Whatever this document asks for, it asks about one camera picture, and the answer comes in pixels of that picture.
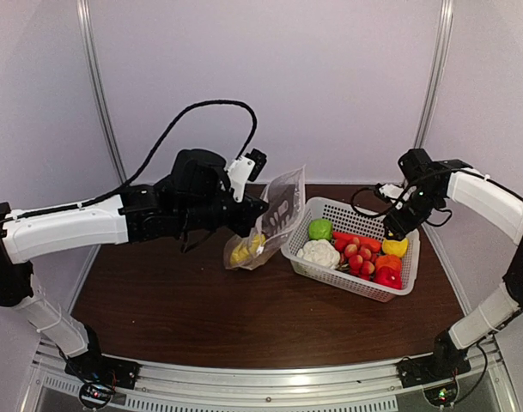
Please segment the clear dotted zip bag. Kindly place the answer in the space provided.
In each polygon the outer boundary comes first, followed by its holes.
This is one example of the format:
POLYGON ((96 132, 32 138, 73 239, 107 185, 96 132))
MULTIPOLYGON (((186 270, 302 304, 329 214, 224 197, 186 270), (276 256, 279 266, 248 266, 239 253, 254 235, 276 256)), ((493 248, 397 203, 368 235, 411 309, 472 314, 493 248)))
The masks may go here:
POLYGON ((266 264, 299 226, 306 202, 305 167, 299 167, 273 179, 264 187, 261 199, 269 204, 268 210, 257 219, 246 237, 235 235, 224 247, 223 266, 227 270, 255 270, 266 264), (264 251, 246 264, 245 268, 231 269, 229 259, 232 250, 240 239, 252 238, 256 233, 263 233, 266 237, 264 251))

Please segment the yellow lemon toy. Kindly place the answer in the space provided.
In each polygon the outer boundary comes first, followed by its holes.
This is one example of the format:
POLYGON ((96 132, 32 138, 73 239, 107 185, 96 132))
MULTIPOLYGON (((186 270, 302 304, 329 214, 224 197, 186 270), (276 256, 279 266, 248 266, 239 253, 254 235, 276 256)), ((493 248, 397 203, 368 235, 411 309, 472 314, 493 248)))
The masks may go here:
POLYGON ((408 251, 409 240, 404 238, 402 240, 383 239, 381 250, 385 255, 403 258, 408 251))

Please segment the red bell pepper toy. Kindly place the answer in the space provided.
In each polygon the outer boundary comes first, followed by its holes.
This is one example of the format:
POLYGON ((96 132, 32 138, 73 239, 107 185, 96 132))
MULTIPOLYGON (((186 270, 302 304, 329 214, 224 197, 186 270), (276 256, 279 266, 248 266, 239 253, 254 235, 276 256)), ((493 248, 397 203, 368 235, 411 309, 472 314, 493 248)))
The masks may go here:
POLYGON ((390 267, 378 268, 375 271, 374 282, 383 287, 402 289, 401 272, 390 267))

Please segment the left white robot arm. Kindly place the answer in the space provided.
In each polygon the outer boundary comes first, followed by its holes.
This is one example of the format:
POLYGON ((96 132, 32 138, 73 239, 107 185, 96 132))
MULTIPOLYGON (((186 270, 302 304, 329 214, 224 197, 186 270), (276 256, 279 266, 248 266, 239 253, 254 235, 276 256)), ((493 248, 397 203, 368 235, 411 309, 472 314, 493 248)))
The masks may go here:
POLYGON ((245 237, 268 209, 246 194, 266 164, 257 149, 227 163, 205 149, 179 151, 168 176, 154 185, 126 185, 101 200, 48 209, 18 210, 0 203, 0 306, 21 313, 36 330, 76 359, 92 381, 110 364, 94 332, 51 303, 33 276, 34 258, 91 245, 122 245, 159 238, 183 241, 192 231, 213 234, 227 227, 245 237))

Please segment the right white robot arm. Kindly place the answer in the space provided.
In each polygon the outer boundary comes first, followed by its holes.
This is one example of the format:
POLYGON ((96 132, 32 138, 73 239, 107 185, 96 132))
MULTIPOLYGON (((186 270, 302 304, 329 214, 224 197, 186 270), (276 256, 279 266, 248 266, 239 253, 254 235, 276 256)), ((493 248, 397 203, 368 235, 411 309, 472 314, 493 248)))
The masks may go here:
POLYGON ((490 276, 483 287, 488 296, 435 339, 426 369, 432 378, 444 379, 469 347, 523 312, 523 197, 464 161, 435 161, 422 148, 408 150, 398 166, 404 185, 376 187, 390 204, 383 217, 386 238, 404 239, 454 203, 460 221, 445 234, 466 249, 457 268, 473 280, 490 276))

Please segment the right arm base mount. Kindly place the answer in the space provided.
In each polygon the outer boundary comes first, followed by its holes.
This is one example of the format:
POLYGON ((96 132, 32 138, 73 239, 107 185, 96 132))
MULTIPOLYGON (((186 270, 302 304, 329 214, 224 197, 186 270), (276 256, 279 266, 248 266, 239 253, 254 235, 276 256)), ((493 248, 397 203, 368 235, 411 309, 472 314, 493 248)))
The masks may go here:
POLYGON ((433 355, 418 358, 404 357, 395 364, 404 389, 421 386, 425 400, 434 407, 452 406, 459 398, 458 377, 471 370, 470 362, 461 359, 451 370, 442 370, 433 355))

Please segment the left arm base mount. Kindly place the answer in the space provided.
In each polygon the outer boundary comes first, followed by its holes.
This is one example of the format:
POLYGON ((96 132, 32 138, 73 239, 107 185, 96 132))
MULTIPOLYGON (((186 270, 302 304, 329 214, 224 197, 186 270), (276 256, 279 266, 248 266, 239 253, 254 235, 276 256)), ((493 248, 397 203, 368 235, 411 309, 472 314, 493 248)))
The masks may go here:
POLYGON ((64 360, 64 371, 82 382, 78 400, 86 409, 106 407, 117 395, 117 389, 132 390, 136 386, 140 366, 135 361, 105 355, 91 358, 87 354, 64 360))

